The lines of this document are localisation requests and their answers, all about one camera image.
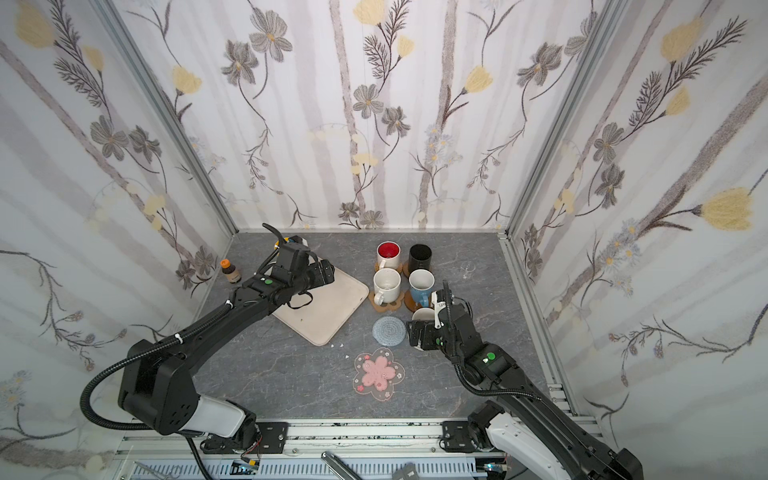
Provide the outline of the speckled white mug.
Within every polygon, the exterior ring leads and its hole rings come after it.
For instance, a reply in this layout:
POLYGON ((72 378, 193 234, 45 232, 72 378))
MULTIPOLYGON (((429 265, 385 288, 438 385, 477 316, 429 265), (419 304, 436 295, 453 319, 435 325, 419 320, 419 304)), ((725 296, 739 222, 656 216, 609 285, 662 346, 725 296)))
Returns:
POLYGON ((375 302, 394 302, 400 294, 401 274, 390 268, 377 271, 373 277, 375 302))

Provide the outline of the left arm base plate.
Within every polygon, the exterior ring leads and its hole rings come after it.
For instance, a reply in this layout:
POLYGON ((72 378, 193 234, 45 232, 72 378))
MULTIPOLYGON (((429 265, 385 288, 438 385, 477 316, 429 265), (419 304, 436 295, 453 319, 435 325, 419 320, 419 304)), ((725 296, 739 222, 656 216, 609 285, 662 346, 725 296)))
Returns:
POLYGON ((209 435, 200 444, 205 454, 282 454, 287 422, 246 422, 233 437, 209 435))

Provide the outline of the pink flower coaster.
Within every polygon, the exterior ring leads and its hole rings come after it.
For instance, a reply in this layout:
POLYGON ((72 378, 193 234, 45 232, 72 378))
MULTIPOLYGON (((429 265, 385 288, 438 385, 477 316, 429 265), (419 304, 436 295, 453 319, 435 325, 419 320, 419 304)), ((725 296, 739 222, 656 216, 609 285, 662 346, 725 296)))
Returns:
POLYGON ((359 395, 370 395, 379 402, 391 400, 395 387, 405 379, 404 367, 396 361, 393 351, 380 347, 373 353, 361 353, 355 357, 356 375, 353 389, 359 395))

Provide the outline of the black mug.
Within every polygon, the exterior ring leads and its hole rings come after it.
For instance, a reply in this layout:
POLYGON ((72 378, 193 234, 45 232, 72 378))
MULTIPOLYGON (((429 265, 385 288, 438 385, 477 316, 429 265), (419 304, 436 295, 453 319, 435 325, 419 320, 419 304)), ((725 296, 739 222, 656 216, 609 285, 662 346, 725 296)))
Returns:
POLYGON ((422 243, 413 245, 410 248, 408 255, 411 274, 417 270, 430 271, 432 256, 432 249, 428 245, 422 243))

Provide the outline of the cork paw print coaster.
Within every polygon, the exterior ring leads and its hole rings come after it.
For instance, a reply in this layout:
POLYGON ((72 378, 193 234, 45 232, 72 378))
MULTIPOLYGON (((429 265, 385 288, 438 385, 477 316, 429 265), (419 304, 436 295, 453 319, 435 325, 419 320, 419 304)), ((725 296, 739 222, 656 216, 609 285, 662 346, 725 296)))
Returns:
POLYGON ((400 309, 401 306, 403 305, 404 297, 405 297, 405 293, 401 292, 394 302, 377 304, 375 302, 375 294, 373 292, 370 292, 368 294, 368 301, 376 312, 384 313, 384 312, 396 311, 400 309))

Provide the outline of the grey round coaster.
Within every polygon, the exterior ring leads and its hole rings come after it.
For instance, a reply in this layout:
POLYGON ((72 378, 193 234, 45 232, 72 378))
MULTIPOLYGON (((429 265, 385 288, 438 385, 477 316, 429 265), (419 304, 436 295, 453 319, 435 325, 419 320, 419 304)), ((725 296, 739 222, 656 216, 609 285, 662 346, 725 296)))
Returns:
POLYGON ((384 347, 394 347, 401 344, 407 335, 405 323, 393 316, 379 318, 372 327, 372 336, 384 347))

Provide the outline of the lavender mug white inside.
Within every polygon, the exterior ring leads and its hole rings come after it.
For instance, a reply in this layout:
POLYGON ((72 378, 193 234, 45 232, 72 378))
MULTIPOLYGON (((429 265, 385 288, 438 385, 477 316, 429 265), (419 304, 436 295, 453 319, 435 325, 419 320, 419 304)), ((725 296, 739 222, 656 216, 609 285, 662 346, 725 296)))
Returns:
POLYGON ((435 311, 432 308, 419 308, 413 313, 411 320, 433 322, 435 320, 435 311))

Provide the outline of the white mug red inside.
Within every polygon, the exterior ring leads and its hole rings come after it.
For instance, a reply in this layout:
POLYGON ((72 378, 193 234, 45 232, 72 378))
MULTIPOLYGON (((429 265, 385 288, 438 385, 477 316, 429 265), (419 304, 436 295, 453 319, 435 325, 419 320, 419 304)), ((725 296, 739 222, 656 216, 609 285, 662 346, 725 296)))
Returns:
POLYGON ((401 247, 396 242, 382 242, 376 249, 376 270, 390 268, 400 272, 402 270, 401 252, 401 247))

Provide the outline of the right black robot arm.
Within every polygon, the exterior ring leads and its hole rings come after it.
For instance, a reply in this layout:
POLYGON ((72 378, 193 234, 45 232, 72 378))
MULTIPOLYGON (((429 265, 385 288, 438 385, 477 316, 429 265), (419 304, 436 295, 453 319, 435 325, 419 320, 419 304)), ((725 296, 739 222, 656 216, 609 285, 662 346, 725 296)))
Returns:
POLYGON ((484 341, 471 305, 448 289, 432 294, 424 350, 438 350, 461 385, 486 403, 468 418, 479 448, 493 447, 541 479, 642 479, 640 460, 579 426, 529 379, 502 347, 484 341))

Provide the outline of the beige serving tray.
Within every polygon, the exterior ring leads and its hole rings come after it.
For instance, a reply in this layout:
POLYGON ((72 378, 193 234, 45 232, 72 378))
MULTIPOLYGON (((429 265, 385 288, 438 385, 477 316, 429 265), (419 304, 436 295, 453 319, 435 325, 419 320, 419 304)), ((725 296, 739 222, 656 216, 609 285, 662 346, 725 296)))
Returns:
POLYGON ((369 288, 337 269, 335 280, 311 290, 312 302, 297 310, 287 305, 274 312, 284 325, 314 346, 326 345, 368 297, 369 288))

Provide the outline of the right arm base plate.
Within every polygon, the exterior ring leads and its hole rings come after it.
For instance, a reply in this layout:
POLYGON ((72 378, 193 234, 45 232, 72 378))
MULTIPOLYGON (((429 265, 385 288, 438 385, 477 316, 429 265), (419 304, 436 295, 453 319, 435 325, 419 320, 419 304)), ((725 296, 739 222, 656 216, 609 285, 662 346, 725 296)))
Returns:
POLYGON ((448 453, 493 452, 487 426, 471 420, 447 420, 441 423, 440 448, 448 453))

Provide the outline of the blue floral mug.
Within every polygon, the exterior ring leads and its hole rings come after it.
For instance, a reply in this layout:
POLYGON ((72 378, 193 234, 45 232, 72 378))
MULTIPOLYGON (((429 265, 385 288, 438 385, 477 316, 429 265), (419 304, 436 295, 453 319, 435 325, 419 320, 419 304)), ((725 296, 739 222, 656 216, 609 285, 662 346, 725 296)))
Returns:
POLYGON ((417 269, 409 276, 410 295, 417 308, 430 306, 430 295, 435 285, 434 275, 427 269, 417 269))

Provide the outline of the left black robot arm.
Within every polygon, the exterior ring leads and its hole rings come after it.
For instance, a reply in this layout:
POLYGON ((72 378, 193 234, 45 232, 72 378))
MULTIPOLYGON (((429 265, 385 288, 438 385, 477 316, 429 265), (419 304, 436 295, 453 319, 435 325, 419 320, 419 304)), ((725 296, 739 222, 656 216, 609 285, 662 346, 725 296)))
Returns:
POLYGON ((224 303, 173 335, 155 343, 137 342, 125 359, 95 375, 81 393, 81 413, 92 424, 109 430, 253 438, 253 413, 200 394, 195 374, 246 328, 289 305, 293 298, 309 296, 334 280, 330 261, 319 258, 296 237, 280 239, 257 272, 224 303), (97 386, 116 373, 122 376, 118 405, 133 417, 131 423, 107 419, 92 405, 97 386))

